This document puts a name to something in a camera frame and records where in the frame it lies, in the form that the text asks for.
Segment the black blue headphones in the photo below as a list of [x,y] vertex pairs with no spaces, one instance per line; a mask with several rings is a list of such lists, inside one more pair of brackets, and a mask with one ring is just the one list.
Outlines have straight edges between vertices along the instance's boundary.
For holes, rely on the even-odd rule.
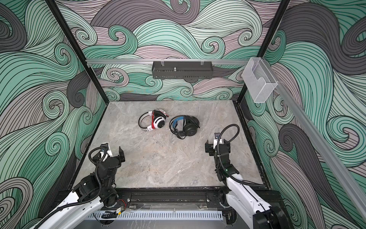
[[[182,121],[182,130],[177,128],[180,121]],[[185,139],[187,136],[194,136],[199,128],[199,120],[190,115],[176,116],[169,123],[171,133],[181,140]]]

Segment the white headphones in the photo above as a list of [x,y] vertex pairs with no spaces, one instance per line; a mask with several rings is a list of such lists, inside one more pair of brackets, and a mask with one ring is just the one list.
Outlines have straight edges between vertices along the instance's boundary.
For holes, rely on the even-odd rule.
[[[147,117],[151,117],[151,124],[147,127],[143,127],[142,121]],[[145,130],[145,131],[161,129],[165,126],[166,119],[168,117],[169,117],[169,115],[164,110],[155,109],[155,110],[143,113],[138,119],[138,125],[142,130]]]

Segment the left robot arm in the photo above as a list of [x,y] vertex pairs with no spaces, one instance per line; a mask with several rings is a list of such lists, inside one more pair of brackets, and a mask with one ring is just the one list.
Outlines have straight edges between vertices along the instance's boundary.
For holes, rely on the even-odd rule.
[[125,162],[124,151],[119,148],[113,155],[108,143],[88,153],[95,170],[75,185],[68,196],[53,211],[41,219],[34,229],[74,229],[89,215],[103,207],[113,208],[119,201],[115,188],[118,168]]

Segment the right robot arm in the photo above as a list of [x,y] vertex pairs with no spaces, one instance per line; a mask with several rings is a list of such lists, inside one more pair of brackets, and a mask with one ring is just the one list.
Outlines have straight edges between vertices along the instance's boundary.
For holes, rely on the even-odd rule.
[[285,212],[266,202],[253,189],[263,188],[264,185],[244,180],[231,163],[230,143],[239,133],[239,125],[230,124],[221,132],[214,133],[212,144],[205,143],[205,151],[214,158],[217,177],[225,185],[220,204],[233,208],[250,229],[289,229]]

